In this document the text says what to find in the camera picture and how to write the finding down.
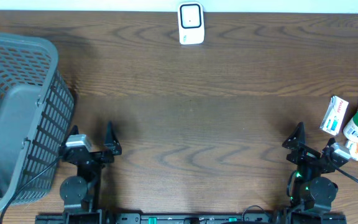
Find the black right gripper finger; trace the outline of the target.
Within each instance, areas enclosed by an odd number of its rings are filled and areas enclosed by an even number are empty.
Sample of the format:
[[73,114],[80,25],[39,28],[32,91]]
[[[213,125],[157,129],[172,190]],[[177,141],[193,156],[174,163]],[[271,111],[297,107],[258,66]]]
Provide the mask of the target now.
[[328,140],[328,143],[326,144],[325,148],[326,148],[326,149],[330,149],[330,148],[334,149],[335,147],[336,147],[336,140],[335,140],[335,138],[330,138],[330,139]]
[[290,150],[297,150],[304,145],[305,126],[303,122],[299,122],[291,135],[284,141],[282,147]]

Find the white Panadol medicine box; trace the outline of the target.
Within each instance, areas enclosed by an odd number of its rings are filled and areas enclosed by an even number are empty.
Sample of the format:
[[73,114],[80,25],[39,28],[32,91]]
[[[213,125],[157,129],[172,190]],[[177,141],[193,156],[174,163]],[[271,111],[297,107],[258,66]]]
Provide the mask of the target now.
[[349,103],[346,100],[343,100],[338,96],[332,96],[319,128],[333,136],[338,135],[348,104]]

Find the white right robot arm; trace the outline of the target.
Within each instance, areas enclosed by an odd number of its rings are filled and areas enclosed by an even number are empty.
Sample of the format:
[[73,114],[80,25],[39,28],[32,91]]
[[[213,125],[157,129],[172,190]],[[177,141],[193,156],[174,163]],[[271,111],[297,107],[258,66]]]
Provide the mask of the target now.
[[333,167],[325,155],[306,145],[302,122],[282,146],[290,150],[287,160],[296,165],[296,170],[288,181],[290,206],[283,212],[281,222],[322,223],[337,194],[337,185],[322,175],[333,172]]

